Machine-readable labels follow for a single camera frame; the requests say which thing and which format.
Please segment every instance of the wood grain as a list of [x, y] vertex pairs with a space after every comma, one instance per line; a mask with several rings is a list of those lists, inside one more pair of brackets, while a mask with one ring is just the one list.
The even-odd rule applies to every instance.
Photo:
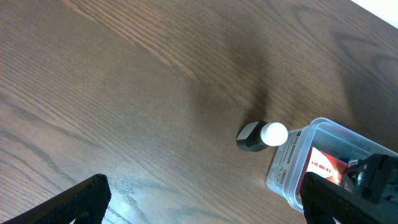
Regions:
[[95, 173], [104, 223], [305, 223], [244, 123], [398, 144], [398, 30], [348, 0], [0, 2], [0, 222]]

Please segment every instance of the red packet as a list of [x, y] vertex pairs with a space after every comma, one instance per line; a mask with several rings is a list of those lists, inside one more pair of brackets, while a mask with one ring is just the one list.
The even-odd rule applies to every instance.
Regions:
[[[347, 168], [346, 162], [343, 162], [325, 152], [319, 151], [315, 147], [311, 148], [310, 154], [308, 156], [309, 160], [307, 167], [300, 178], [300, 182], [298, 183], [299, 186], [301, 186], [304, 173], [306, 172], [314, 172], [326, 180], [339, 185], [340, 187], [344, 186], [343, 174]], [[297, 187], [296, 194], [300, 195], [300, 187]]]

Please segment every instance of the bottle label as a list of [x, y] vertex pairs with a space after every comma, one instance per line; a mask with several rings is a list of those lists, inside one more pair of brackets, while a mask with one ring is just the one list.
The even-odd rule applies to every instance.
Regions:
[[279, 188], [282, 188], [286, 181], [287, 173], [292, 165], [292, 157], [295, 151], [297, 142], [300, 139], [302, 129], [289, 131], [287, 141], [285, 144], [277, 148], [274, 160], [272, 161], [271, 169], [268, 173], [268, 179]]

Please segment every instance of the small bottle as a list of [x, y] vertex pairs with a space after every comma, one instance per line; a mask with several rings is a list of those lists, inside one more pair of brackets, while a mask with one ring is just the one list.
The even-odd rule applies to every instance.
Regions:
[[236, 138], [241, 150], [259, 152], [268, 146], [281, 146], [287, 140], [286, 127], [278, 122], [256, 121], [246, 125]]

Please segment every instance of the clear plastic box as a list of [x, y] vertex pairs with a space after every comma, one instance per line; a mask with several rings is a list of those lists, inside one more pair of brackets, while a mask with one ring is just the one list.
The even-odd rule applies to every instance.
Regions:
[[289, 131], [285, 144], [277, 148], [267, 186], [284, 197], [290, 206], [303, 212], [296, 191], [311, 147], [336, 158], [366, 159], [374, 153], [398, 156], [397, 153], [377, 144], [326, 118], [314, 119], [310, 125]]

